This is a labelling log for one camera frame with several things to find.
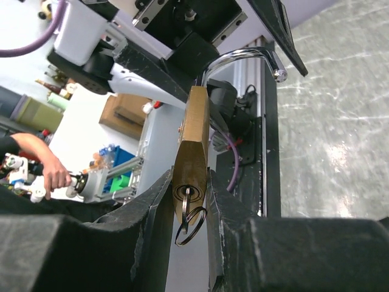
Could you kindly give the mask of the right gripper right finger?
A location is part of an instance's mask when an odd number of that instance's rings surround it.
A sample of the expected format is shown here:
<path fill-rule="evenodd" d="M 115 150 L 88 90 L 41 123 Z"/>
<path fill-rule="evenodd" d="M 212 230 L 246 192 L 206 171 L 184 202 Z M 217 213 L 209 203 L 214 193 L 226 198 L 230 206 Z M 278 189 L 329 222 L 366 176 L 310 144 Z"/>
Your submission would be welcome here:
<path fill-rule="evenodd" d="M 388 229 L 352 218 L 266 218 L 207 178 L 210 291 L 387 291 Z"/>

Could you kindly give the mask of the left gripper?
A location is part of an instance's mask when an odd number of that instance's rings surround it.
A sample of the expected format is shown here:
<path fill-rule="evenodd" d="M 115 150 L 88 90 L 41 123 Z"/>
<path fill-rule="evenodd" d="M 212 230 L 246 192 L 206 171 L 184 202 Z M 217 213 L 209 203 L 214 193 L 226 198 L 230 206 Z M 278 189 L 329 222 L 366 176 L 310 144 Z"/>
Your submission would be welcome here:
<path fill-rule="evenodd" d="M 293 41 L 284 4 L 279 0 L 248 0 L 257 17 L 302 76 L 308 70 Z M 157 58 L 133 42 L 114 49 L 114 61 L 187 102 L 190 78 L 219 56 L 217 47 L 246 19 L 236 1 L 136 1 L 134 26 L 172 52 Z"/>

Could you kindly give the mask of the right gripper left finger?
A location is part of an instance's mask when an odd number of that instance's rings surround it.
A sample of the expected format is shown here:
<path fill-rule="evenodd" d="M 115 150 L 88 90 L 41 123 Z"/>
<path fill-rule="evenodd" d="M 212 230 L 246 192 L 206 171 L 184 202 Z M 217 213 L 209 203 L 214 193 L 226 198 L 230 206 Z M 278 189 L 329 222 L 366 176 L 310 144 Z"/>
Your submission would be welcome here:
<path fill-rule="evenodd" d="M 164 291 L 173 231 L 172 174 L 93 223 L 1 217 L 2 291 Z"/>

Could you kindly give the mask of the brass padlock key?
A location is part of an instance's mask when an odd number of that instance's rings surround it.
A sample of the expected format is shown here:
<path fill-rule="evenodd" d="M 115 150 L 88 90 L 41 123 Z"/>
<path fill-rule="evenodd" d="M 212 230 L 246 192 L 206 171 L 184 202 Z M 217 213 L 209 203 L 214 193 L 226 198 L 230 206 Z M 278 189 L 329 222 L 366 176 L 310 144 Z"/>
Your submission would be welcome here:
<path fill-rule="evenodd" d="M 178 194 L 183 195 L 181 203 L 181 224 L 176 232 L 175 244 L 177 246 L 185 246 L 189 243 L 205 222 L 207 217 L 207 210 L 203 206 L 191 207 L 191 203 L 195 201 L 195 195 L 198 190 L 193 186 L 183 186 L 179 189 Z M 198 218 L 200 219 L 194 229 L 188 234 L 189 225 L 192 221 Z"/>

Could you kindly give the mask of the brass padlock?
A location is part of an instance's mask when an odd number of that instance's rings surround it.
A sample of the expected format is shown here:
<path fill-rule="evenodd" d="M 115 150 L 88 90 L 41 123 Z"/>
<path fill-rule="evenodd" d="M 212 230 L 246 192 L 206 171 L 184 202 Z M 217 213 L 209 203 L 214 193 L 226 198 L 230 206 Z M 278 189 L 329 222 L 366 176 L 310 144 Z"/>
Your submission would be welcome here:
<path fill-rule="evenodd" d="M 173 205 L 178 222 L 190 223 L 190 211 L 201 207 L 207 186 L 209 128 L 226 133 L 228 127 L 208 97 L 207 81 L 222 67 L 247 58 L 262 58 L 277 83 L 287 79 L 287 72 L 274 50 L 247 47 L 224 53 L 205 65 L 191 87 L 182 121 L 176 160 L 173 167 Z"/>

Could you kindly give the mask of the person forearm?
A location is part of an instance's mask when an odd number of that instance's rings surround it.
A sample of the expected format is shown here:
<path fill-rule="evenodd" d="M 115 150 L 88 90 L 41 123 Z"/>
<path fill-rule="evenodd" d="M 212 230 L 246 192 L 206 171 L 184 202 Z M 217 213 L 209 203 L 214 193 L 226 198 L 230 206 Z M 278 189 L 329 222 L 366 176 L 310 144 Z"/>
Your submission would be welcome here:
<path fill-rule="evenodd" d="M 16 133 L 1 137 L 1 159 L 6 153 L 18 155 L 20 151 L 34 155 L 44 165 L 53 164 L 57 159 L 47 144 L 32 134 Z"/>

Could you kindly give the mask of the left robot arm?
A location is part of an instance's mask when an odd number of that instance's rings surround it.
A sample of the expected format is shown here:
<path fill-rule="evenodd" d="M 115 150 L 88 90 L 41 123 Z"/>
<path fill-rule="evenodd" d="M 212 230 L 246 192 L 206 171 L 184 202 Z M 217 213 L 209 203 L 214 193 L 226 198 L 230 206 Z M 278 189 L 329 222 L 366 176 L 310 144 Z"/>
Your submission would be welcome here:
<path fill-rule="evenodd" d="M 281 1 L 60 1 L 48 60 L 96 94 L 145 94 L 181 107 L 193 85 L 246 58 L 267 62 L 276 82 L 287 73 L 277 54 L 239 40 L 264 29 L 301 75 Z"/>

